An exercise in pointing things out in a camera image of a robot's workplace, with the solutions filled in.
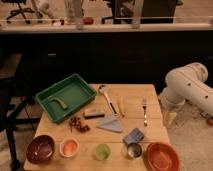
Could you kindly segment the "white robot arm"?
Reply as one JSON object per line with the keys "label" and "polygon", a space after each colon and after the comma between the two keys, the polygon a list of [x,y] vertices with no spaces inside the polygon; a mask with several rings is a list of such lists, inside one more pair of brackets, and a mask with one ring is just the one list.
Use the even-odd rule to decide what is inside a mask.
{"label": "white robot arm", "polygon": [[213,117],[213,88],[205,84],[208,70],[198,62],[175,68],[166,74],[166,87],[159,95],[166,110],[181,108],[185,100],[191,101]]}

